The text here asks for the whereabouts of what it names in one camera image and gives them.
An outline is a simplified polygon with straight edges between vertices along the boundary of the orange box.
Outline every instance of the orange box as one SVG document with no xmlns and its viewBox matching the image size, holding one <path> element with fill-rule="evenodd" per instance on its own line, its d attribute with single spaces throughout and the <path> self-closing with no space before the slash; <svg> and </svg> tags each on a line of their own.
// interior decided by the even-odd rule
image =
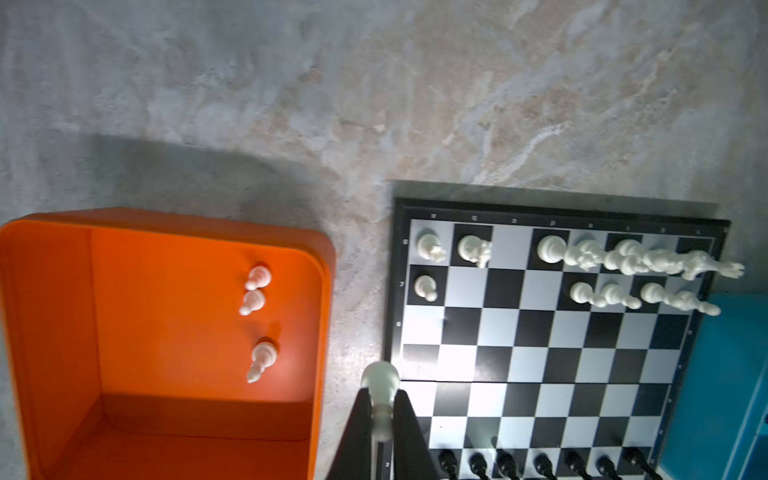
<svg viewBox="0 0 768 480">
<path fill-rule="evenodd" d="M 312 478 L 335 252 L 311 230 L 123 208 L 0 230 L 29 478 Z M 257 264 L 266 305 L 238 309 Z M 279 350 L 255 383 L 250 352 Z"/>
</svg>

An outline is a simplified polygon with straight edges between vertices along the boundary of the chessboard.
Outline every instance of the chessboard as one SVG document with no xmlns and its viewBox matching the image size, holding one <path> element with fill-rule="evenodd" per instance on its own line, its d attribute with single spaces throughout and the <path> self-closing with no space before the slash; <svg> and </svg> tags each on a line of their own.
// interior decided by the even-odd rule
<svg viewBox="0 0 768 480">
<path fill-rule="evenodd" d="M 703 314 L 643 302 L 637 310 L 576 303 L 576 282 L 599 290 L 616 283 L 640 297 L 643 285 L 667 292 L 689 290 L 705 300 L 713 274 L 693 281 L 679 274 L 620 274 L 546 263 L 539 240 L 561 237 L 568 246 L 596 240 L 612 250 L 635 239 L 647 249 L 708 252 L 716 260 L 728 231 L 725 220 L 595 211 L 396 201 L 389 272 L 385 359 L 399 370 L 442 478 L 438 455 L 450 449 L 458 478 L 477 479 L 468 458 L 482 453 L 488 476 L 506 451 L 520 478 L 542 478 L 533 460 L 546 454 L 557 478 L 579 478 L 564 458 L 576 451 L 588 473 L 608 456 L 624 480 L 644 473 L 623 457 L 640 449 L 655 467 L 670 414 Z M 435 234 L 447 256 L 441 262 L 417 254 L 417 239 Z M 492 242 L 487 268 L 461 258 L 467 235 Z M 417 295 L 415 279 L 429 275 L 437 299 Z M 392 477 L 392 446 L 380 444 L 377 478 Z"/>
</svg>

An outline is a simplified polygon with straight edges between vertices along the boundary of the marble surface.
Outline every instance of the marble surface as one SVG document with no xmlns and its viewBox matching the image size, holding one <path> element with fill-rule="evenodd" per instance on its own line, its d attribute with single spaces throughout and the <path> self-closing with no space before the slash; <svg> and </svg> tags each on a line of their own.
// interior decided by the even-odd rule
<svg viewBox="0 0 768 480">
<path fill-rule="evenodd" d="M 382 352 L 398 191 L 714 212 L 747 264 L 717 289 L 768 290 L 766 22 L 761 0 L 4 0 L 0 223 L 124 205 L 326 232 L 323 478 Z M 0 358 L 0 478 L 24 478 Z"/>
</svg>

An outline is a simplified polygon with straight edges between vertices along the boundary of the black pawn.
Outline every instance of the black pawn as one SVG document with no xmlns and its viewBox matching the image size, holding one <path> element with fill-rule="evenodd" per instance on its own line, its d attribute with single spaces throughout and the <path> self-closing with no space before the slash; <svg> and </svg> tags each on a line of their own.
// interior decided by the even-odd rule
<svg viewBox="0 0 768 480">
<path fill-rule="evenodd" d="M 485 474 L 485 471 L 488 470 L 488 463 L 482 453 L 475 453 L 469 457 L 469 469 L 480 477 L 480 480 L 488 480 L 488 476 Z"/>
<path fill-rule="evenodd" d="M 598 472 L 600 472 L 600 475 L 610 478 L 611 480 L 621 480 L 619 474 L 616 473 L 616 465 L 614 465 L 611 459 L 607 456 L 598 458 L 598 461 L 595 463 L 595 465 L 598 467 Z"/>
<path fill-rule="evenodd" d="M 498 472 L 509 477 L 511 480 L 519 480 L 518 478 L 518 463 L 504 450 L 499 450 L 496 455 L 496 465 L 498 465 Z"/>
<path fill-rule="evenodd" d="M 592 476 L 587 473 L 586 462 L 576 451 L 571 450 L 568 453 L 568 456 L 565 457 L 565 465 L 568 467 L 568 470 L 571 470 L 571 472 L 582 477 L 584 480 L 593 480 Z"/>
<path fill-rule="evenodd" d="M 440 468 L 448 474 L 448 478 L 456 480 L 456 474 L 458 473 L 456 455 L 453 455 L 453 452 L 450 450 L 443 450 L 437 459 L 440 462 Z"/>
<path fill-rule="evenodd" d="M 552 471 L 552 461 L 544 453 L 533 459 L 533 468 L 536 468 L 536 472 L 547 477 L 548 480 L 558 480 Z"/>
<path fill-rule="evenodd" d="M 645 461 L 645 455 L 643 455 L 640 449 L 632 447 L 624 450 L 624 459 L 633 467 L 638 467 L 643 472 L 646 472 L 650 480 L 662 480 L 661 475 L 654 472 L 650 465 L 648 465 L 648 462 Z"/>
</svg>

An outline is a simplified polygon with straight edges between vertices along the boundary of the chessboard border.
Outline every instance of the chessboard border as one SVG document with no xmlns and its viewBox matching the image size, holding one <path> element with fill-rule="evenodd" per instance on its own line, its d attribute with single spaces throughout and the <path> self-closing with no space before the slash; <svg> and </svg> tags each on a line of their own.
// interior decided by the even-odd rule
<svg viewBox="0 0 768 480">
<path fill-rule="evenodd" d="M 608 230 L 614 232 L 630 231 L 633 233 L 661 233 L 685 237 L 708 237 L 713 239 L 710 255 L 715 260 L 725 244 L 730 229 L 729 220 L 696 217 L 674 217 L 656 214 L 629 214 L 603 212 L 597 210 L 568 210 L 550 207 L 523 207 L 501 204 L 475 204 L 450 200 L 423 200 L 398 197 L 392 220 L 392 249 L 389 260 L 389 280 L 387 282 L 386 335 L 384 339 L 384 360 L 392 361 L 395 344 L 400 344 L 399 328 L 395 318 L 402 318 L 405 305 L 406 278 L 409 255 L 409 233 L 411 220 L 440 220 L 456 223 L 480 223 L 491 225 L 525 225 L 531 227 L 554 227 L 575 230 Z M 700 295 L 706 299 L 712 287 L 714 275 L 711 272 L 702 276 Z M 696 343 L 699 325 L 703 314 L 694 312 L 691 316 L 687 337 L 680 351 L 679 371 L 675 374 L 667 408 L 664 409 L 659 425 L 659 435 L 654 444 L 649 463 L 656 465 L 663 449 L 667 427 L 674 411 L 687 369 L 690 355 Z M 376 450 L 376 478 L 389 480 L 391 475 L 390 459 L 392 443 L 379 443 Z"/>
</svg>

